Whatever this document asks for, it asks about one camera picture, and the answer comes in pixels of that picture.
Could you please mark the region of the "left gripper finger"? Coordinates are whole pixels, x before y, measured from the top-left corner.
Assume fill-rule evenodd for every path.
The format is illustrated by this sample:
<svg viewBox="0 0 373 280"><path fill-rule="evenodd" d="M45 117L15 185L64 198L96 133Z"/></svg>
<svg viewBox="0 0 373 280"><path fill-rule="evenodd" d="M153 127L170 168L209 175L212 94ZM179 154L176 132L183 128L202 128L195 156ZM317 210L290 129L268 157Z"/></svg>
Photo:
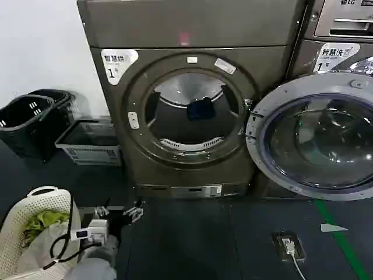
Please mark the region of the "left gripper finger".
<svg viewBox="0 0 373 280"><path fill-rule="evenodd" d="M95 207L95 209L94 209L94 217L95 218L102 218L104 216L107 216L110 213L109 210L108 210L110 200L111 200L111 198L108 197L103 205Z"/></svg>
<svg viewBox="0 0 373 280"><path fill-rule="evenodd" d="M135 201L134 206L123 212L122 217L125 225L131 225L144 215L144 201L140 198Z"/></svg>

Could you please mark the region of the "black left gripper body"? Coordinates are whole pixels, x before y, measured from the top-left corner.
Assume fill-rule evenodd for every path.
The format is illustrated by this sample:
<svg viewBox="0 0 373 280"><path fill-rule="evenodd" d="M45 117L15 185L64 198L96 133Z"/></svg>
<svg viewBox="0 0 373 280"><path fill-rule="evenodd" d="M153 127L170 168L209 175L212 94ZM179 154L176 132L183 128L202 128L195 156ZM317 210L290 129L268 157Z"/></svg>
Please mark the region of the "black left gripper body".
<svg viewBox="0 0 373 280"><path fill-rule="evenodd" d="M110 212L106 219L108 220L108 233L115 237L121 237L122 228L132 223L132 217L122 212Z"/></svg>

